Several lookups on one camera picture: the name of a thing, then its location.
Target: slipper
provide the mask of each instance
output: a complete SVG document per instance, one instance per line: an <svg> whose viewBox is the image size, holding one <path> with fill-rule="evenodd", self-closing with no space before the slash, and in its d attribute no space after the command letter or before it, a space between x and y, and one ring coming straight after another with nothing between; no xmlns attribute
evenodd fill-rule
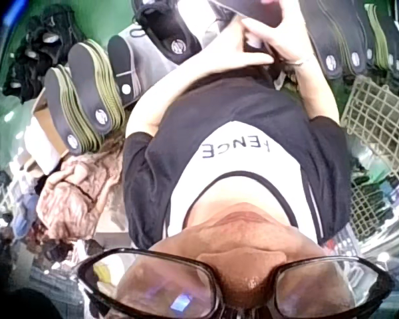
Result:
<svg viewBox="0 0 399 319"><path fill-rule="evenodd" d="M135 20L170 61L181 64L201 51L200 42L179 14L176 0L133 3Z"/></svg>

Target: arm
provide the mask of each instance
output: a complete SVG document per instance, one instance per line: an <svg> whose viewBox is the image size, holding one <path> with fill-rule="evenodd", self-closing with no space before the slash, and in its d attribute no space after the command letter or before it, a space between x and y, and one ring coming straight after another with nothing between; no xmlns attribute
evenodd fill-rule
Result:
<svg viewBox="0 0 399 319"><path fill-rule="evenodd" d="M242 22L250 32L269 43L287 64L294 65L300 95L309 118L326 116L338 124L336 101L314 56L299 1L280 0L279 3L283 21L277 28L253 19L244 19Z"/></svg>
<svg viewBox="0 0 399 319"><path fill-rule="evenodd" d="M203 76L201 68L202 65L197 63L194 56L151 87L133 109L128 119L126 137L134 132L155 136L168 106Z"/></svg>
<svg viewBox="0 0 399 319"><path fill-rule="evenodd" d="M243 25L235 19L207 48L151 87L133 109L126 137L134 132L155 136L168 106L200 78L249 65L273 63L268 54L243 52L243 32Z"/></svg>
<svg viewBox="0 0 399 319"><path fill-rule="evenodd" d="M309 118L326 116L340 124L340 116L334 94L322 73L318 60L313 57L304 65L296 67L295 74L299 83L300 95Z"/></svg>

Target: neck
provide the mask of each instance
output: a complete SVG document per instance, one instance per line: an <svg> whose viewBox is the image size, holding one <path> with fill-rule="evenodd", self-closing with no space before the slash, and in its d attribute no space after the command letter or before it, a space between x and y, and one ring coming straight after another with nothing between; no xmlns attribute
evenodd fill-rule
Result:
<svg viewBox="0 0 399 319"><path fill-rule="evenodd" d="M192 207L185 225L192 227L239 211L252 211L290 225L284 210L269 190L248 177L229 177L210 187Z"/></svg>

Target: eyeglass lens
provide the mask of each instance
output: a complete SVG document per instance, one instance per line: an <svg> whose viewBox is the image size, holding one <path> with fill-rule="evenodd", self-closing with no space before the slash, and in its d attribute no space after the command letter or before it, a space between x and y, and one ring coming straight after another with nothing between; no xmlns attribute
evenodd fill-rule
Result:
<svg viewBox="0 0 399 319"><path fill-rule="evenodd" d="M157 316L201 318L214 305L212 282L196 265L134 253L96 262L85 280L120 303Z"/></svg>
<svg viewBox="0 0 399 319"><path fill-rule="evenodd" d="M276 283L279 311L320 318L356 308L379 295L378 273L356 261L313 261L288 268Z"/></svg>

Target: nose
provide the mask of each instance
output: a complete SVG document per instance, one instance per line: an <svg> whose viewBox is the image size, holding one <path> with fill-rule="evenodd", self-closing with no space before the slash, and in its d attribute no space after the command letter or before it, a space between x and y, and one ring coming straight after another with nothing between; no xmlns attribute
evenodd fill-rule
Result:
<svg viewBox="0 0 399 319"><path fill-rule="evenodd" d="M287 256L279 251L238 248L201 254L197 260L214 268L228 306L253 308L266 303L270 292L269 274L285 264Z"/></svg>

